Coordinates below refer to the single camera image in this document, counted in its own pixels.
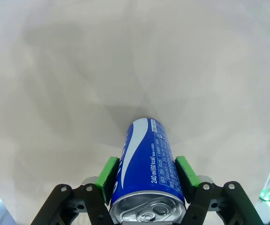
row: silver can top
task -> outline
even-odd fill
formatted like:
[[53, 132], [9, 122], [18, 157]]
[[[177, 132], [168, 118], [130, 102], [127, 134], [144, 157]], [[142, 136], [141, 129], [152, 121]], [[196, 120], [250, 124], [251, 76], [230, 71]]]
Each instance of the silver can top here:
[[110, 209], [114, 222], [181, 222], [185, 207], [174, 195], [160, 191], [139, 191], [118, 199]]

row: blue can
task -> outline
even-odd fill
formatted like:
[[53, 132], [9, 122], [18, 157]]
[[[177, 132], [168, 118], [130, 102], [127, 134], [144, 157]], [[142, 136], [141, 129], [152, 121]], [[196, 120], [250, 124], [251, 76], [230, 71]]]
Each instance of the blue can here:
[[125, 137], [114, 185], [113, 220], [180, 222], [184, 203], [164, 127], [150, 118], [134, 121]]

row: white stripe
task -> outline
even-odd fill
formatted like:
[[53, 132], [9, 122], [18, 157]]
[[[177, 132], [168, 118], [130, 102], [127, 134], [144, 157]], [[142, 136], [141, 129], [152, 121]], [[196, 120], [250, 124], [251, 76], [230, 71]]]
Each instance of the white stripe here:
[[124, 156], [123, 165], [122, 165], [122, 172], [121, 172], [122, 188], [123, 188], [123, 182], [124, 182], [124, 177], [125, 177], [125, 172], [127, 170], [127, 167], [129, 166], [131, 158], [133, 157], [137, 147], [143, 140], [147, 132], [147, 129], [148, 129], [148, 121], [146, 118], [142, 118], [133, 122], [133, 134], [131, 136], [130, 144], [126, 150], [126, 154]]

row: can label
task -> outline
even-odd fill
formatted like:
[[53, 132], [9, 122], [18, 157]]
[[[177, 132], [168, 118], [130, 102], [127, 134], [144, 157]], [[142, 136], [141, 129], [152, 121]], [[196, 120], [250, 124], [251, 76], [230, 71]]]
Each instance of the can label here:
[[162, 191], [184, 202], [165, 129], [154, 119], [129, 127], [111, 202], [137, 191]]

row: nutrition label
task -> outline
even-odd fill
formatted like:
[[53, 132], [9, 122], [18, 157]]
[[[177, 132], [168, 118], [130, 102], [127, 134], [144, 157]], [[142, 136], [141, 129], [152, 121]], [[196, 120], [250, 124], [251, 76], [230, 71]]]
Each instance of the nutrition label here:
[[169, 186], [179, 193], [182, 193], [181, 186], [177, 178], [175, 165], [171, 154], [167, 154], [168, 143], [163, 138], [154, 138], [155, 152], [158, 164], [159, 182]]

